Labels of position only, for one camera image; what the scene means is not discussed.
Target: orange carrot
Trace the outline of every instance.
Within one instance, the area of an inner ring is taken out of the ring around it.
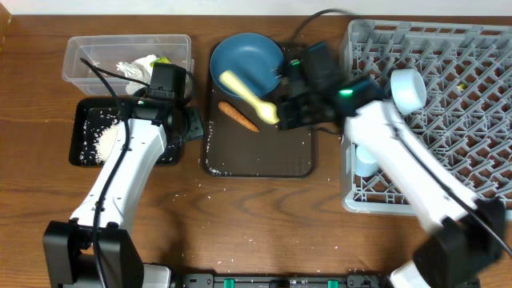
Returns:
[[[242,113],[240,113],[236,108],[234,108],[231,104],[225,101],[220,101],[218,103],[218,108],[224,112],[224,114],[230,116],[236,122],[242,124],[245,128],[253,131],[259,132],[259,129],[253,124],[249,119],[247,119]]]

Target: yellow spoon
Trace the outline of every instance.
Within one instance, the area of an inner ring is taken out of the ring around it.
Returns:
[[[269,124],[279,122],[278,108],[270,102],[264,102],[249,89],[231,70],[222,72],[219,77],[224,86],[228,87],[236,95],[242,97],[255,110],[261,120]]]

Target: cup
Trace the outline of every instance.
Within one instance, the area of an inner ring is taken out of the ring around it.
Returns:
[[[404,116],[423,108],[426,102],[425,83],[415,69],[393,71],[391,93],[394,104]]]
[[[377,159],[364,146],[355,149],[355,173],[361,177],[371,176],[378,171]]]

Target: dish rack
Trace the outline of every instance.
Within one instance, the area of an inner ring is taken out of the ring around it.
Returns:
[[[396,69],[416,69],[423,109],[404,117],[440,163],[480,198],[499,198],[512,219],[512,27],[354,20],[340,48],[351,79],[370,76],[390,94]],[[413,214],[381,170],[354,174],[355,145],[341,144],[342,204],[351,212]]]

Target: wooden table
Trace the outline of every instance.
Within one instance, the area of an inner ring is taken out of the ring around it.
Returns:
[[[512,18],[400,19],[512,25]],[[212,47],[239,32],[286,40],[302,17],[14,16],[0,55],[0,283],[48,286],[42,234],[66,221],[99,169],[68,162],[74,110],[85,96],[62,80],[70,37],[188,34],[204,109]],[[339,45],[349,19],[324,17],[303,40]],[[338,137],[318,136],[308,179],[212,178],[189,143],[174,167],[157,167],[138,206],[132,239],[145,262],[218,273],[389,273],[426,239],[414,217],[352,214],[341,205]],[[507,241],[512,243],[512,225]],[[484,287],[512,286],[512,261],[480,274]]]

